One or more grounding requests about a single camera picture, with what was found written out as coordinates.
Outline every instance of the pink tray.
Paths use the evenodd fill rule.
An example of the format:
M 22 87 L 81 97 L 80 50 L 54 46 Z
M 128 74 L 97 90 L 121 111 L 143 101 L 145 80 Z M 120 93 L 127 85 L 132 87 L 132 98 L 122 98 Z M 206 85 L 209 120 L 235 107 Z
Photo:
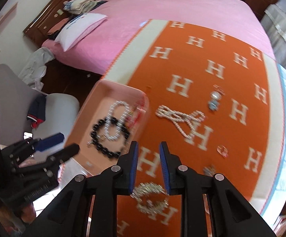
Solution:
M 80 147 L 80 152 L 74 157 L 84 169 L 91 175 L 100 174 L 103 170 L 111 167 L 117 163 L 117 159 L 109 159 L 106 155 L 98 152 L 96 148 L 91 145 L 87 147 L 87 142 L 91 140 L 90 132 L 92 127 L 98 122 L 99 119 L 104 119 L 110 106 L 117 100 L 127 102 L 130 106 L 136 102 L 144 100 L 144 108 L 139 122 L 134 128 L 130 130 L 129 143 L 126 146 L 126 152 L 130 146 L 131 141 L 137 141 L 147 122 L 149 101 L 145 93 L 141 90 L 118 84 L 109 80 L 100 80 L 88 95 L 84 102 L 78 118 L 75 122 L 71 134 L 68 136 L 66 146 L 72 143 L 77 143 Z M 118 106 L 115 109 L 114 116 L 118 119 L 124 111 L 124 106 Z M 114 134 L 114 129 L 109 129 L 110 135 Z M 103 146 L 107 147 L 110 151 L 119 151 L 123 146 L 124 137 L 121 136 L 117 141 L 105 140 L 102 142 Z

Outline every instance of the black device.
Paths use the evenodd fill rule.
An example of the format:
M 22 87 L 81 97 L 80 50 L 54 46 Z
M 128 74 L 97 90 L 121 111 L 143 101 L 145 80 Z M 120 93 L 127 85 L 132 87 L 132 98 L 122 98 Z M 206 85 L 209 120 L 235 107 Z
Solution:
M 207 195 L 213 237 L 275 237 L 250 203 L 222 174 L 200 175 L 181 164 L 160 144 L 164 185 L 169 195 L 181 195 L 181 237 L 207 237 L 203 194 Z M 138 143 L 128 154 L 100 175 L 77 175 L 52 200 L 23 237 L 84 237 L 90 204 L 95 196 L 89 236 L 117 236 L 117 195 L 130 195 L 134 188 Z
M 44 163 L 19 167 L 36 151 L 47 150 L 64 140 L 61 133 L 43 140 L 28 138 L 0 149 L 0 206 L 17 215 L 21 208 L 58 186 L 59 165 L 79 152 L 77 144 L 49 156 Z

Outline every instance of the wooden headboard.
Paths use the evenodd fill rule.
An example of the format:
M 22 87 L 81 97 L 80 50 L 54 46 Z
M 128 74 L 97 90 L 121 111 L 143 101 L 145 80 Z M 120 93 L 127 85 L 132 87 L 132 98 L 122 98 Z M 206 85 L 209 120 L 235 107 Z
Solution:
M 71 14 L 63 10 L 63 2 L 70 0 L 51 0 L 39 15 L 25 29 L 24 34 L 38 47 L 48 39 L 48 31 Z

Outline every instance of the silver chain necklace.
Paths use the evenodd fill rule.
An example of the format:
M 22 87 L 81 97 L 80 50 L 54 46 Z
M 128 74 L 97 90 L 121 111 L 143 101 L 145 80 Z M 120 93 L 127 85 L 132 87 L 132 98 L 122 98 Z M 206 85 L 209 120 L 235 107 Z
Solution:
M 167 118 L 171 120 L 179 132 L 187 139 L 192 139 L 196 135 L 193 121 L 202 122 L 206 118 L 201 111 L 194 111 L 191 114 L 185 114 L 179 111 L 172 111 L 170 108 L 164 105 L 159 106 L 155 114 L 160 118 Z M 191 129 L 191 133 L 186 134 L 178 122 L 186 122 Z

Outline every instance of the white pillow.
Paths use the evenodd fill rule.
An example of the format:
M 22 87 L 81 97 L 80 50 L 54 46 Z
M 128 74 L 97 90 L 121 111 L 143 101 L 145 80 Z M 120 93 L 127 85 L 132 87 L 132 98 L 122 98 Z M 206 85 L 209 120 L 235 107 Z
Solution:
M 84 13 L 71 20 L 55 38 L 66 52 L 98 27 L 107 15 L 99 13 Z

